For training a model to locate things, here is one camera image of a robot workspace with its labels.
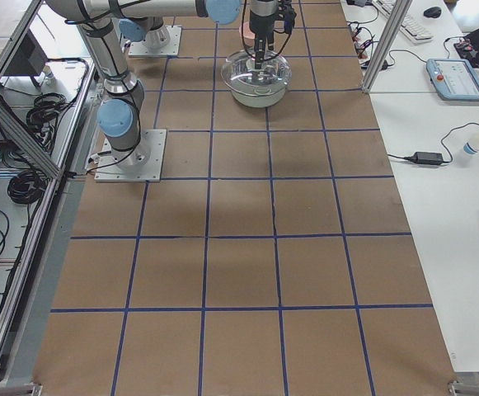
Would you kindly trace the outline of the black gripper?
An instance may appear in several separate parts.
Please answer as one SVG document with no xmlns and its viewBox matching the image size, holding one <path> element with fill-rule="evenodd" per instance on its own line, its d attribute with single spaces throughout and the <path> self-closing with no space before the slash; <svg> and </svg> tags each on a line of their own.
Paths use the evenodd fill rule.
<svg viewBox="0 0 479 396">
<path fill-rule="evenodd" d="M 254 34 L 255 68 L 262 68 L 265 50 L 274 49 L 276 17 L 276 0 L 250 1 L 249 28 Z"/>
</svg>

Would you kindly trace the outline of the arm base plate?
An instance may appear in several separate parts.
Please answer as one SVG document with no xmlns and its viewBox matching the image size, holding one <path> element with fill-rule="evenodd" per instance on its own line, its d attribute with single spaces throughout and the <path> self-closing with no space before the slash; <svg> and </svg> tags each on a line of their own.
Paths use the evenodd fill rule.
<svg viewBox="0 0 479 396">
<path fill-rule="evenodd" d="M 164 25 L 149 31 L 143 41 L 132 42 L 130 58 L 163 58 L 177 56 L 181 42 L 181 26 Z"/>
<path fill-rule="evenodd" d="M 96 182 L 159 182 L 162 175 L 163 156 L 167 140 L 166 130 L 144 130 L 137 148 L 126 157 L 126 153 L 112 150 L 104 138 L 104 151 L 95 170 Z"/>
</svg>

